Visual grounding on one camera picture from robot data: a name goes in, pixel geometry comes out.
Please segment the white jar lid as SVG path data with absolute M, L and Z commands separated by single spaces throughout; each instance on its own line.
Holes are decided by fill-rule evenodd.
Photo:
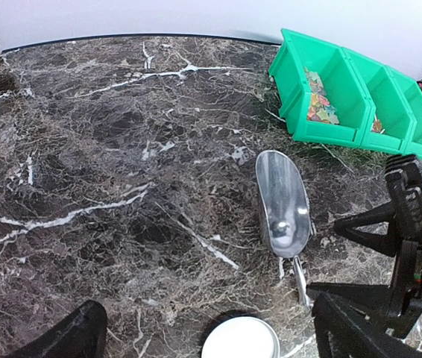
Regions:
M 252 316 L 230 318 L 207 336 L 202 358 L 275 358 L 280 356 L 280 342 L 274 329 Z

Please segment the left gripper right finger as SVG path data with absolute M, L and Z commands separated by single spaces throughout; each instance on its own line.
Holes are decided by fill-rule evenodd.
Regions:
M 320 357 L 422 357 L 422 352 L 379 332 L 336 295 L 320 294 L 312 316 Z

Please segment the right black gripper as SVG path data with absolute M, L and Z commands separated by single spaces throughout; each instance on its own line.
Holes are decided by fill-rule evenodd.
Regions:
M 390 156 L 385 165 L 390 201 L 338 219 L 339 236 L 395 259 L 389 285 L 311 283 L 307 295 L 337 295 L 369 316 L 380 331 L 404 339 L 422 313 L 422 171 L 415 155 Z

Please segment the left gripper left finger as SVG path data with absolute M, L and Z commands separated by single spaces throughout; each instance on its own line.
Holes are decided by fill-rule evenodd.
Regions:
M 107 312 L 88 300 L 55 326 L 9 357 L 103 357 L 107 335 Z

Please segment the metal scoop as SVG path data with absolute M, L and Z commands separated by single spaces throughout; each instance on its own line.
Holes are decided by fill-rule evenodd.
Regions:
M 262 241 L 276 256 L 291 259 L 299 302 L 311 306 L 299 255 L 311 236 L 309 199 L 297 166 L 276 150 L 259 153 L 255 162 Z

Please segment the green three-compartment bin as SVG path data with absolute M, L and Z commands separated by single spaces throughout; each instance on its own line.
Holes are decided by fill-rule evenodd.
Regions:
M 289 29 L 268 73 L 277 86 L 293 139 L 422 159 L 422 90 L 417 81 L 348 48 Z M 317 72 L 339 125 L 308 121 L 311 89 L 304 68 Z M 385 132 L 371 131 L 378 118 Z

